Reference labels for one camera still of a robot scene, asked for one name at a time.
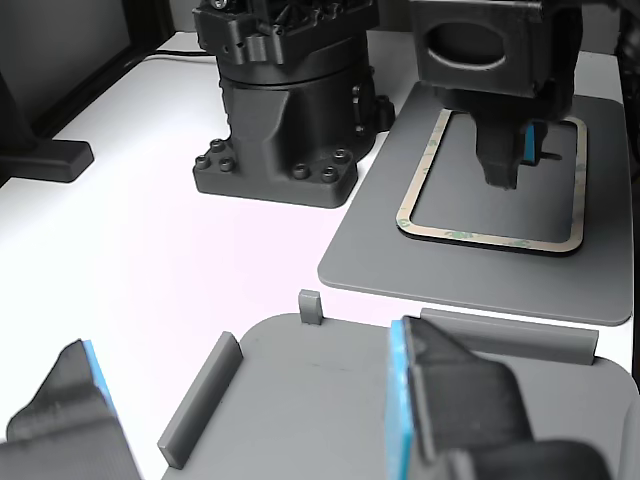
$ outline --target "black monitor stand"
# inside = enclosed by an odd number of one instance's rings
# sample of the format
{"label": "black monitor stand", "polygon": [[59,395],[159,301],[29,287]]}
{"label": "black monitor stand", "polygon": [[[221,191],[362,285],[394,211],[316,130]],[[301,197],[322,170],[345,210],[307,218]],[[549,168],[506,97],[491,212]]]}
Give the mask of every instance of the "black monitor stand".
{"label": "black monitor stand", "polygon": [[87,142],[37,138],[0,74],[0,185],[11,177],[69,183],[92,162]]}

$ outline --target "black stand foot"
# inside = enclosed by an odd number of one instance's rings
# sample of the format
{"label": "black stand foot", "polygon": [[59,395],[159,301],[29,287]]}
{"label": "black stand foot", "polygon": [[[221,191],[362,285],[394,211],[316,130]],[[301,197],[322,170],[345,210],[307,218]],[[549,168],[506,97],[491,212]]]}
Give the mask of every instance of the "black stand foot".
{"label": "black stand foot", "polygon": [[0,151],[0,182],[16,177],[70,183],[92,162],[93,152],[87,142],[42,140],[33,150]]}

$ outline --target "blue gripper pad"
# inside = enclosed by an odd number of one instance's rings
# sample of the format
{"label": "blue gripper pad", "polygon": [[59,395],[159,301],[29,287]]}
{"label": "blue gripper pad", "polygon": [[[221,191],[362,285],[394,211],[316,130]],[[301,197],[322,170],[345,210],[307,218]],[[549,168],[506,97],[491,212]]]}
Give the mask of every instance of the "blue gripper pad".
{"label": "blue gripper pad", "polygon": [[402,320],[391,322],[387,366],[384,436],[387,480],[406,480],[413,440],[413,415],[407,368],[407,344]]}
{"label": "blue gripper pad", "polygon": [[535,165],[536,163],[536,142],[533,136],[533,125],[529,125],[524,139],[524,158],[522,163],[525,165]]}
{"label": "blue gripper pad", "polygon": [[84,351],[87,355],[89,368],[91,368],[91,374],[93,375],[93,384],[98,387],[98,390],[100,390],[100,393],[102,393],[105,402],[107,402],[109,410],[111,410],[114,415],[117,415],[115,406],[113,405],[113,400],[111,399],[111,394],[109,393],[109,388],[107,387],[107,381],[104,379],[104,375],[102,374],[102,369],[100,368],[100,364],[98,363],[98,357],[96,357],[96,352],[93,349],[91,340],[84,340],[82,342],[82,346],[84,347]]}

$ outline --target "rectangular frame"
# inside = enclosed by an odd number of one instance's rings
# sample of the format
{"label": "rectangular frame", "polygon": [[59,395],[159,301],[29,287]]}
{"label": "rectangular frame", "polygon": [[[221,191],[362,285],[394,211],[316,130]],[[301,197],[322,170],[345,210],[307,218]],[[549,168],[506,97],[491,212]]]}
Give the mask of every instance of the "rectangular frame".
{"label": "rectangular frame", "polygon": [[470,243],[491,247],[526,249],[550,253],[568,253],[582,244],[584,233],[584,206],[587,186],[587,126],[576,117],[566,117],[563,121],[573,123],[577,131],[576,170],[574,176],[573,213],[571,233],[565,242],[543,242],[524,238],[503,237],[477,232],[453,231],[444,228],[417,225],[411,221],[411,215],[420,198],[420,194],[429,176],[429,171],[436,159],[438,147],[442,142],[452,110],[442,109],[427,146],[422,154],[409,189],[396,215],[396,224],[404,233],[423,239]]}

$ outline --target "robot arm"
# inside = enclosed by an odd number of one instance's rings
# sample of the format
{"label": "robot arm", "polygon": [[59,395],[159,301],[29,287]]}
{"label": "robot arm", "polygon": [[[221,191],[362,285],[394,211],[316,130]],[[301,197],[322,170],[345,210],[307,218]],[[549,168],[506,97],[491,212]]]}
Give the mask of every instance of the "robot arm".
{"label": "robot arm", "polygon": [[411,0],[421,80],[443,104],[469,112],[476,154],[490,185],[515,189],[525,132],[571,107],[584,4],[632,18],[620,37],[622,64],[640,65],[640,3],[634,0]]}

